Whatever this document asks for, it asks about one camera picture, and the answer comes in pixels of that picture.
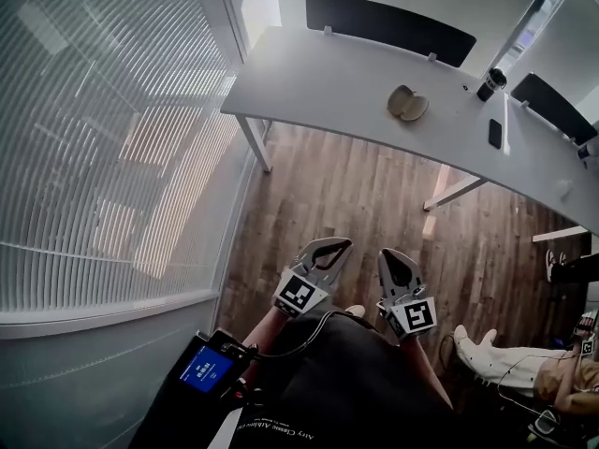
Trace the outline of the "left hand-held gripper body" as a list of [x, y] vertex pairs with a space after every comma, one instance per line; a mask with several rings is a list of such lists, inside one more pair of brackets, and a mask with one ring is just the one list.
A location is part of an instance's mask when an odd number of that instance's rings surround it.
[[272, 306], [290, 318], [297, 318], [321, 304], [332, 294], [335, 273], [330, 268], [311, 268], [294, 260], [285, 267], [272, 296]]

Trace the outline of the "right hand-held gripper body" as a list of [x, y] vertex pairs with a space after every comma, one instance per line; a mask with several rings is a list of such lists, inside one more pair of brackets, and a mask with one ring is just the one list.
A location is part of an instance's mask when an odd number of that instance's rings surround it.
[[434, 298], [426, 297], [425, 285], [420, 285], [400, 297], [383, 297], [376, 306], [395, 333], [398, 342], [423, 334], [437, 326]]

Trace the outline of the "beige clamshell case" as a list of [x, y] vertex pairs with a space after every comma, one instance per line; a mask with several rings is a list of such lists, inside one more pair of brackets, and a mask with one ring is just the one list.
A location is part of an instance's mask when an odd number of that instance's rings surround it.
[[414, 122], [427, 111], [429, 99], [417, 94], [406, 85], [393, 90], [387, 100], [387, 111], [403, 122]]

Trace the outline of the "person's left forearm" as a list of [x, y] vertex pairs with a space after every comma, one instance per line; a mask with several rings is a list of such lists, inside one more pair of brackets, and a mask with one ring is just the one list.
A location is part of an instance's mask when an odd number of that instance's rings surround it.
[[288, 315], [272, 307], [243, 340], [242, 345], [247, 348], [255, 345], [261, 354], [268, 354], [289, 319]]

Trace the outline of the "person's right forearm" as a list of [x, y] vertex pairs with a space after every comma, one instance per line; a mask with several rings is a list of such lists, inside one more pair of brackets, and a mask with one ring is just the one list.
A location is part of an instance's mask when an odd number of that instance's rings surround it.
[[407, 355], [411, 366], [416, 373], [444, 400], [450, 409], [453, 408], [451, 400], [438, 379], [430, 360], [428, 359], [417, 336], [408, 336], [403, 339], [399, 347]]

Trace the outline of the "white desk leg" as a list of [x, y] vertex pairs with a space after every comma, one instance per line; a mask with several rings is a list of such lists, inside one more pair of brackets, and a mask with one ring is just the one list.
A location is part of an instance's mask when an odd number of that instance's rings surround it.
[[236, 119], [238, 120], [241, 131], [245, 135], [248, 144], [262, 170], [266, 173], [270, 173], [272, 170], [272, 164], [267, 154], [263, 138], [258, 133], [256, 126], [244, 116], [238, 115]]
[[574, 236], [587, 234], [588, 230], [582, 226], [574, 226], [552, 232], [537, 234], [532, 236], [532, 243], [539, 243], [543, 241], [551, 241], [556, 239], [565, 239]]
[[449, 186], [447, 189], [442, 191], [439, 195], [433, 196], [426, 200], [423, 204], [424, 211], [432, 211], [436, 208], [443, 206], [446, 203], [460, 197], [465, 194], [477, 189], [481, 185], [485, 184], [484, 179], [480, 179], [476, 176], [468, 176], [457, 183]]

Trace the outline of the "person's black clothing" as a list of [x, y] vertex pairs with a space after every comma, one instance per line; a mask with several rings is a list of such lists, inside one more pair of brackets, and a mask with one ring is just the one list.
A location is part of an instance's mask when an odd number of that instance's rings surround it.
[[129, 449], [508, 449], [493, 413], [457, 412], [354, 311], [289, 319], [222, 397], [162, 383]]

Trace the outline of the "black water bottle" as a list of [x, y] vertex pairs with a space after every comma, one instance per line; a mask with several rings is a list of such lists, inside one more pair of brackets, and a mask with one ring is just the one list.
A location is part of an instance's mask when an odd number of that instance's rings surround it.
[[507, 84], [507, 78], [499, 67], [491, 68], [478, 88], [476, 95], [482, 102], [487, 102], [498, 90]]

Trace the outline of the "short dark desk divider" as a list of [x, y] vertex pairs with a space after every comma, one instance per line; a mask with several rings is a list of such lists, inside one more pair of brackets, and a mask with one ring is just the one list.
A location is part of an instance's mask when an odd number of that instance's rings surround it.
[[527, 102], [529, 109], [561, 130], [578, 146], [599, 136], [572, 104], [533, 72], [518, 83], [510, 95], [520, 103]]

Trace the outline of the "long dark desk divider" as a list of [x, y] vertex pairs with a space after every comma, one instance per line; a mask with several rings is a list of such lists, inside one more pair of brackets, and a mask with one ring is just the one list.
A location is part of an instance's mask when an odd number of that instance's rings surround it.
[[476, 38], [458, 28], [415, 12], [369, 0], [305, 0], [306, 24], [358, 37], [423, 56], [434, 54], [446, 65], [460, 67]]

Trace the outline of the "window blinds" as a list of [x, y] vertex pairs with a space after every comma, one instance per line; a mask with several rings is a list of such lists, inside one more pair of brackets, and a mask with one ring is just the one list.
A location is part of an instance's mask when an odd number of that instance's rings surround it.
[[0, 311], [206, 289], [237, 133], [222, 0], [0, 0]]

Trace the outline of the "black recorder with blue screen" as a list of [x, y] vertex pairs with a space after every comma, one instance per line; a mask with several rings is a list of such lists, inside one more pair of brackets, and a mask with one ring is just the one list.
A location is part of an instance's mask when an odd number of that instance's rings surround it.
[[198, 331], [177, 361], [174, 376], [203, 394], [222, 397], [256, 355], [255, 345], [244, 346], [221, 328], [210, 336]]

